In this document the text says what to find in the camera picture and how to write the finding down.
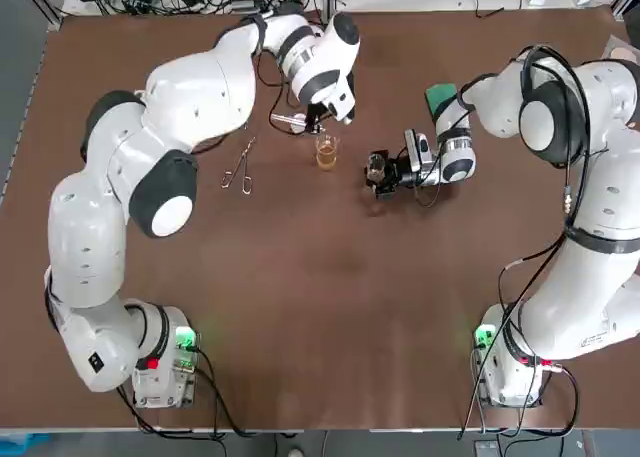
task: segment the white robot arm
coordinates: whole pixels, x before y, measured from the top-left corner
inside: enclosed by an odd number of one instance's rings
[[[515,309],[514,325],[504,332],[495,333],[504,316],[500,305],[483,318],[477,344],[483,358],[490,350],[483,377],[494,405],[521,407],[527,397],[534,402],[542,372],[554,370],[554,361],[640,332],[640,278],[634,274],[640,259],[640,134],[627,127],[640,116],[640,67],[600,60],[572,69],[573,76],[568,69],[552,49],[525,49],[500,74],[463,86],[436,121],[439,141],[463,134],[470,142],[463,116],[475,110],[489,133],[520,133],[533,154],[556,167],[589,164],[584,182],[575,185],[583,192],[573,206],[565,188],[565,235],[540,288]],[[450,162],[468,158],[450,147]]]
[[[165,237],[189,219],[202,141],[240,128],[255,99],[252,55],[277,57],[303,104],[322,103],[337,120],[353,117],[347,82],[360,38],[337,14],[320,37],[302,15],[268,12],[226,31],[213,49],[166,63],[144,92],[114,91],[87,120],[86,165],[53,192],[49,209],[46,308],[90,390],[103,392],[133,375],[136,403],[188,403],[195,334],[174,307],[137,300],[123,305],[126,225]]]

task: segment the gray floor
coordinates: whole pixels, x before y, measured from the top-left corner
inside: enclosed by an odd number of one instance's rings
[[[323,431],[307,431],[292,439],[263,434],[253,439],[234,435],[225,439],[228,457],[286,457],[289,450],[300,448],[307,457],[322,456]],[[521,438],[531,438],[523,432]],[[325,449],[326,457],[498,457],[497,451],[475,451],[477,441],[494,440],[468,433],[456,441],[456,432],[389,433],[368,431],[331,431]],[[503,450],[507,441],[502,439]],[[640,432],[636,431],[574,431],[565,440],[564,457],[637,457]],[[514,445],[509,457],[555,457],[559,455],[560,439]],[[222,448],[214,442],[167,441],[141,433],[57,434],[49,442],[34,446],[28,457],[154,457],[212,456],[224,457]]]

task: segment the black cap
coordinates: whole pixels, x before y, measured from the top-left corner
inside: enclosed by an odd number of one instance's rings
[[[138,183],[129,200],[129,215],[148,237],[163,237],[153,232],[152,224],[166,202],[185,196],[195,205],[197,174],[195,157],[180,150],[170,150]]]

